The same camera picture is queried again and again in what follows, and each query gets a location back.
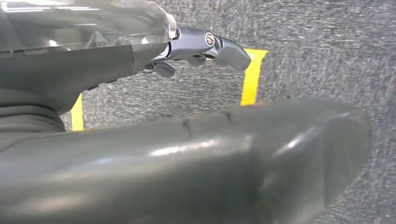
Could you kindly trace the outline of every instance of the gray plastic housing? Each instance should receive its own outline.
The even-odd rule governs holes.
[[[0,107],[69,111],[80,93],[138,73],[176,35],[144,0],[0,1]]]
[[[0,119],[30,124],[1,129],[2,224],[309,224],[371,150],[365,113],[328,100],[73,133],[21,111]]]

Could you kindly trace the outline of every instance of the yellow tape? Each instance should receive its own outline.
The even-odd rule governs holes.
[[[256,103],[257,89],[260,79],[260,70],[263,58],[268,51],[245,49],[252,59],[252,63],[245,71],[245,80],[243,83],[241,105],[253,105]],[[77,99],[76,104],[71,110],[71,127],[73,131],[81,131],[84,129],[84,115],[83,115],[83,102],[82,95]]]
[[[71,128],[73,131],[81,131],[84,129],[83,100],[81,94],[71,110]]]
[[[243,83],[241,106],[253,105],[256,103],[257,89],[259,86],[262,60],[268,53],[266,50],[245,49],[252,62],[245,71],[245,81]]]

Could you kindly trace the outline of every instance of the gray carpet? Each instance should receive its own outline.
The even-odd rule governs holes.
[[[365,108],[372,160],[318,224],[396,223],[396,1],[160,0],[180,23],[266,49],[259,99],[330,97]],[[235,106],[243,73],[174,64],[177,75],[137,75],[84,93],[87,128]]]

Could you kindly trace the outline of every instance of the shiny gray surface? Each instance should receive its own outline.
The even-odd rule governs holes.
[[[123,45],[167,43],[176,33],[172,16],[154,2],[131,0],[6,0],[0,53],[44,54]]]
[[[208,36],[212,37],[212,44],[209,44]],[[138,56],[134,56],[134,59],[140,60]],[[176,70],[168,62],[185,60],[199,66],[207,59],[212,59],[218,66],[229,66],[237,71],[245,71],[251,63],[249,55],[238,43],[215,35],[210,30],[178,26],[177,38],[169,42],[168,48],[162,54],[150,60],[151,63],[142,73],[155,72],[170,78]]]
[[[371,149],[361,109],[313,99],[35,136],[0,154],[2,224],[306,224]]]

